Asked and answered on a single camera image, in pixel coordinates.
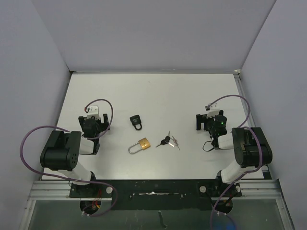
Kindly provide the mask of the black padlock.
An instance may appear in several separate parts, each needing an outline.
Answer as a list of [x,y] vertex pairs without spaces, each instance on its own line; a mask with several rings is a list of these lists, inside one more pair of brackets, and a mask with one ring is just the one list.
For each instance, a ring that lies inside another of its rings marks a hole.
[[134,115],[130,117],[131,124],[133,127],[137,130],[140,131],[142,129],[142,122],[141,118],[139,115]]

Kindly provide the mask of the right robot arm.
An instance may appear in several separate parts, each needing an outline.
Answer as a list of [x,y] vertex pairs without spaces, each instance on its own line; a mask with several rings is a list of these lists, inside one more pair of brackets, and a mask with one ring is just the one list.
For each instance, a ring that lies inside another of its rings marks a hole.
[[231,190],[231,183],[239,177],[256,172],[263,165],[272,162],[272,150],[260,127],[235,127],[226,130],[227,118],[223,110],[196,115],[196,130],[203,129],[210,136],[208,141],[212,150],[233,150],[235,159],[217,174],[213,185],[215,193],[226,195]]

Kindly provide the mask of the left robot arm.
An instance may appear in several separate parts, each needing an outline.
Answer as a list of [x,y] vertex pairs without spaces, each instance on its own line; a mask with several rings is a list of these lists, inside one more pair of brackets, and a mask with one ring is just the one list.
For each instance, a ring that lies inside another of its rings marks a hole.
[[51,132],[40,156],[41,166],[58,171],[81,185],[81,192],[87,197],[97,193],[95,174],[79,163],[80,155],[96,155],[100,148],[99,134],[108,130],[108,116],[99,114],[78,117],[81,131],[65,133]]

